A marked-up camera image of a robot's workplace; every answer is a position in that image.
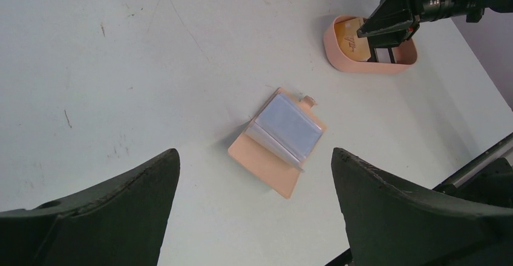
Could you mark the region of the gold credit card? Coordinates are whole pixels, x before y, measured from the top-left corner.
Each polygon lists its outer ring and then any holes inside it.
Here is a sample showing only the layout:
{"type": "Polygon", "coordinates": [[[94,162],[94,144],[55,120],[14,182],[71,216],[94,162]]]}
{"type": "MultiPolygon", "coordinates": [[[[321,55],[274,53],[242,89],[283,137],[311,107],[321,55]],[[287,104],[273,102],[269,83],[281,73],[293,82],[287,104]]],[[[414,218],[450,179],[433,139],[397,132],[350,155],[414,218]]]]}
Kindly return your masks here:
{"type": "Polygon", "coordinates": [[[371,57],[367,38],[357,36],[357,31],[363,24],[363,18],[353,18],[344,22],[338,22],[334,25],[340,50],[349,59],[358,62],[366,62],[371,57]]]}

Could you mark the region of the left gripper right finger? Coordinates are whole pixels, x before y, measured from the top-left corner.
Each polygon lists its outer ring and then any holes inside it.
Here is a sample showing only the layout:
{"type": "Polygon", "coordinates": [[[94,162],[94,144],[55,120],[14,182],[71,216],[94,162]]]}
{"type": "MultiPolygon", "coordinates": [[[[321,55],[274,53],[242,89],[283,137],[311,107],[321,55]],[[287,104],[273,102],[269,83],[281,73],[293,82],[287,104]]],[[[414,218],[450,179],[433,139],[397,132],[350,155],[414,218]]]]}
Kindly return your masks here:
{"type": "Polygon", "coordinates": [[[356,265],[512,264],[512,209],[427,189],[342,148],[331,167],[356,265]]]}

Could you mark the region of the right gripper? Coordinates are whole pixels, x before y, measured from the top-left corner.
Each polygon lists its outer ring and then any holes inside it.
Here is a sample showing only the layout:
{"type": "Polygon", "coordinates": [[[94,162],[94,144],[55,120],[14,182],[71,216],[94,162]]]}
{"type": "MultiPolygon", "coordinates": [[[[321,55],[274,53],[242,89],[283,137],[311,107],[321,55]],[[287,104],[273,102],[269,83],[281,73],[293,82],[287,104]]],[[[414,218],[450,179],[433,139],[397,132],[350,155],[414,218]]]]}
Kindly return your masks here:
{"type": "Polygon", "coordinates": [[[419,28],[421,6],[421,0],[380,0],[357,34],[372,48],[398,47],[419,28]]]}

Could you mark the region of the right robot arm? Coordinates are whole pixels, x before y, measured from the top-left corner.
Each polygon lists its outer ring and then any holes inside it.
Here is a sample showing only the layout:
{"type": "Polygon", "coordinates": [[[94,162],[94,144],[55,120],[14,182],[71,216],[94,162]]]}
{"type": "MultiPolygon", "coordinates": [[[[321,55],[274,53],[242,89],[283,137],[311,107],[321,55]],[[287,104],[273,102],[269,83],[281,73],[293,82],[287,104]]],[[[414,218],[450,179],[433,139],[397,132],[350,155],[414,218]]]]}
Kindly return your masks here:
{"type": "Polygon", "coordinates": [[[371,47],[393,48],[410,40],[423,22],[465,16],[478,23],[486,9],[511,13],[512,0],[380,0],[357,31],[371,47]]]}

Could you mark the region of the beige leather card holder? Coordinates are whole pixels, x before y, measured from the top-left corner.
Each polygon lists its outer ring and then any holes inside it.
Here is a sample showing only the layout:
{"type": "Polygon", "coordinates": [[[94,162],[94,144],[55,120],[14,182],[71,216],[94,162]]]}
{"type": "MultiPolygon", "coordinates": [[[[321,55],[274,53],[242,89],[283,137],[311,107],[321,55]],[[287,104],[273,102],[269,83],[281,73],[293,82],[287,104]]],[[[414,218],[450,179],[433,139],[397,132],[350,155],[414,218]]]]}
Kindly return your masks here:
{"type": "Polygon", "coordinates": [[[310,96],[278,88],[229,146],[227,153],[283,198],[292,196],[303,165],[326,125],[312,112],[310,96]]]}

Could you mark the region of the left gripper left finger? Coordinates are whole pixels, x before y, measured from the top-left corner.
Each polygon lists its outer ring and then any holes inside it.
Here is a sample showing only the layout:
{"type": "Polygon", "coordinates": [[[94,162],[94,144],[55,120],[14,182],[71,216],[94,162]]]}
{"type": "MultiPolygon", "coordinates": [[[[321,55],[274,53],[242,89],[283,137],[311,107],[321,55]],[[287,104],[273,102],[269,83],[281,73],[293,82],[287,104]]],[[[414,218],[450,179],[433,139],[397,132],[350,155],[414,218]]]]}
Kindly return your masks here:
{"type": "Polygon", "coordinates": [[[157,265],[180,176],[168,149],[95,186],[1,213],[2,265],[157,265]]]}

